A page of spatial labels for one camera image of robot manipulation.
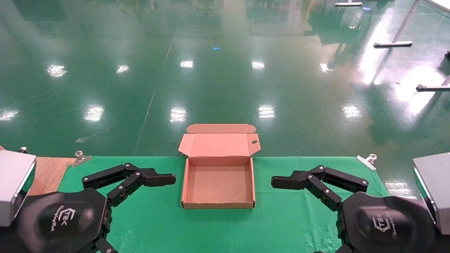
metal clip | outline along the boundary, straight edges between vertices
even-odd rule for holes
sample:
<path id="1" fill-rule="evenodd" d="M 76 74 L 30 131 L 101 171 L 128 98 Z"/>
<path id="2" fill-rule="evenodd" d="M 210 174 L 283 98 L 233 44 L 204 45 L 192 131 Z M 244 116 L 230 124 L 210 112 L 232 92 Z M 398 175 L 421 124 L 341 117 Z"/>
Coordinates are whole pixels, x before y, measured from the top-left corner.
<path id="1" fill-rule="evenodd" d="M 375 168 L 375 166 L 373 166 L 375 160 L 377 159 L 377 155 L 375 154 L 370 154 L 369 157 L 367 157 L 366 159 L 362 158 L 361 156 L 357 156 L 356 157 L 360 162 L 362 162 L 362 164 L 364 164 L 367 168 L 371 169 L 371 170 L 376 170 L 377 168 Z"/>
<path id="2" fill-rule="evenodd" d="M 75 168 L 76 166 L 78 166 L 78 165 L 80 165 L 80 164 L 82 164 L 84 162 L 87 162 L 87 161 L 92 159 L 91 155 L 84 156 L 83 155 L 83 151 L 81 151 L 81 150 L 78 150 L 78 151 L 75 152 L 75 157 L 76 157 L 76 161 L 74 161 L 71 164 L 72 168 Z"/>

white table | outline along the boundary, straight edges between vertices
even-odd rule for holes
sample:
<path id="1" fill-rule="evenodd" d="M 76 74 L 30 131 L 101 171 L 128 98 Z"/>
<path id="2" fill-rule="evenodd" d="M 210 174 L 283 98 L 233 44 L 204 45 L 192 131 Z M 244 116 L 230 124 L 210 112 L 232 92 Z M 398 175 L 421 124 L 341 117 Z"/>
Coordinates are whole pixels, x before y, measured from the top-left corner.
<path id="1" fill-rule="evenodd" d="M 419 2 L 421 0 L 414 0 L 413 6 L 408 11 L 408 14 L 406 15 L 406 18 L 403 20 L 403 23 L 400 25 L 400 28 L 397 31 L 397 34 L 395 35 L 394 39 L 391 43 L 375 43 L 374 47 L 376 48 L 384 48 L 384 47 L 394 47 L 394 46 L 412 46 L 412 41 L 398 41 L 400 38 L 401 33 L 406 27 L 406 24 L 408 23 L 409 19 L 413 15 L 414 11 L 417 8 L 417 5 L 419 5 Z M 442 10 L 450 14 L 450 0 L 423 0 L 426 1 Z M 450 87 L 446 86 L 450 83 L 450 76 L 448 76 L 445 81 L 442 83 L 441 86 L 423 86 L 419 85 L 417 86 L 418 91 L 450 91 Z"/>
<path id="2" fill-rule="evenodd" d="M 413 15 L 414 11 L 417 8 L 417 5 L 419 5 L 419 2 L 421 0 L 414 0 L 413 6 L 408 11 L 408 14 L 406 15 L 406 18 L 403 20 L 403 23 L 400 25 L 400 28 L 397 31 L 397 34 L 395 35 L 394 39 L 391 43 L 375 43 L 374 47 L 393 47 L 393 46 L 412 46 L 412 41 L 398 41 L 400 38 L 401 33 L 406 27 L 406 24 L 408 23 L 409 19 Z M 426 1 L 442 10 L 450 14 L 450 0 L 423 0 Z"/>

metal table leg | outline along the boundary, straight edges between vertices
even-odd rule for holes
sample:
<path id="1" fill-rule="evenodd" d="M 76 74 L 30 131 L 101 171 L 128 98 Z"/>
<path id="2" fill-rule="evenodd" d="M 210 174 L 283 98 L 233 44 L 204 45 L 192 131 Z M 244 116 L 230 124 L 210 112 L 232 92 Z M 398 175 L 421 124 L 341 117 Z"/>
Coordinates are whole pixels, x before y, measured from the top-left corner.
<path id="1" fill-rule="evenodd" d="M 403 23 L 400 25 L 400 28 L 397 31 L 397 34 L 395 35 L 394 39 L 392 40 L 392 43 L 375 43 L 374 47 L 381 48 L 381 47 L 393 47 L 393 46 L 412 46 L 412 41 L 398 41 L 400 38 L 401 33 L 406 27 L 406 24 L 408 23 L 409 19 L 413 15 L 414 11 L 416 10 L 417 5 L 419 5 L 420 0 L 415 0 L 413 3 L 413 6 L 408 11 L 408 14 L 406 15 L 405 19 L 403 20 Z"/>
<path id="2" fill-rule="evenodd" d="M 450 91 L 450 86 L 448 86 L 450 84 L 450 76 L 448 76 L 444 82 L 442 83 L 441 86 L 423 86 L 421 84 L 419 84 L 419 86 L 417 86 L 417 91 Z"/>
<path id="3" fill-rule="evenodd" d="M 337 7 L 351 7 L 351 6 L 362 6 L 363 3 L 361 2 L 355 2 L 353 3 L 352 0 L 348 0 L 346 3 L 335 3 L 334 6 Z"/>

table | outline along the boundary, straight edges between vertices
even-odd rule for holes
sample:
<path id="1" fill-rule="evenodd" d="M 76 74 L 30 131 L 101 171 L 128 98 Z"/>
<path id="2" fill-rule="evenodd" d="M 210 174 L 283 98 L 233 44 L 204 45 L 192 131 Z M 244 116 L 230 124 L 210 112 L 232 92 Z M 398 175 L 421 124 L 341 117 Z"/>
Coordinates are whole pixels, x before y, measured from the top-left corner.
<path id="1" fill-rule="evenodd" d="M 400 25 L 400 28 L 398 29 L 396 35 L 394 36 L 394 39 L 391 43 L 375 43 L 375 48 L 386 48 L 386 47 L 396 47 L 396 46 L 412 46 L 412 41 L 398 41 L 400 38 L 401 33 L 406 27 L 406 24 L 411 19 L 411 16 L 413 15 L 414 11 L 416 10 L 417 6 L 419 5 L 419 2 L 421 0 L 414 0 L 413 6 L 408 11 L 408 14 L 406 15 L 405 19 L 403 20 L 403 23 Z M 426 1 L 442 10 L 450 14 L 450 0 L 423 0 Z M 419 85 L 417 86 L 417 91 L 450 91 L 450 87 L 447 87 L 447 85 L 450 83 L 450 75 L 444 80 L 444 82 L 441 84 L 441 86 L 423 86 Z"/>
<path id="2" fill-rule="evenodd" d="M 400 28 L 397 31 L 397 34 L 395 35 L 394 39 L 391 43 L 375 43 L 374 47 L 380 48 L 380 47 L 394 47 L 394 46 L 412 46 L 412 41 L 398 41 L 400 38 L 401 33 L 406 27 L 406 24 L 411 19 L 411 16 L 413 15 L 414 11 L 417 8 L 417 5 L 419 5 L 419 2 L 421 0 L 414 0 L 413 6 L 408 11 L 408 14 L 406 15 L 405 19 L 403 20 L 403 23 L 400 25 Z M 450 14 L 450 1 L 448 0 L 423 0 L 426 1 L 442 10 Z"/>
<path id="3" fill-rule="evenodd" d="M 54 192 L 58 189 L 67 166 L 73 163 L 75 158 L 60 157 L 38 157 L 36 158 L 36 174 L 33 185 L 31 186 L 31 195 L 40 195 Z"/>
<path id="4" fill-rule="evenodd" d="M 356 157 L 255 157 L 254 209 L 183 209 L 181 191 L 185 157 L 96 157 L 69 167 L 58 191 L 83 189 L 89 174 L 130 162 L 174 173 L 174 185 L 139 188 L 112 209 L 108 241 L 119 253 L 311 253 L 335 252 L 340 246 L 336 213 L 309 191 L 274 189 L 272 176 L 310 170 L 319 164 L 369 181 L 368 193 L 387 196 L 377 173 Z M 117 185 L 99 190 L 106 194 Z M 330 186 L 343 199 L 351 193 Z"/>

table foot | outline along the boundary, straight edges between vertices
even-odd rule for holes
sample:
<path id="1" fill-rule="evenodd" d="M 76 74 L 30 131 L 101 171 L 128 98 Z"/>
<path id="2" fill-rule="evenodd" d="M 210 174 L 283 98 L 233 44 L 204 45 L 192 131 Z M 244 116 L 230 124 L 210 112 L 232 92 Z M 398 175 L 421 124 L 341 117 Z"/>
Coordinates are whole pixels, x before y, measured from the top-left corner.
<path id="1" fill-rule="evenodd" d="M 450 91 L 450 86 L 423 86 L 419 84 L 417 91 Z"/>
<path id="2" fill-rule="evenodd" d="M 382 47 L 400 47 L 400 46 L 412 46 L 412 41 L 399 41 L 395 43 L 375 43 L 373 47 L 382 48 Z"/>
<path id="3" fill-rule="evenodd" d="M 352 7 L 352 6 L 362 6 L 363 3 L 355 2 L 355 3 L 335 3 L 336 7 Z"/>

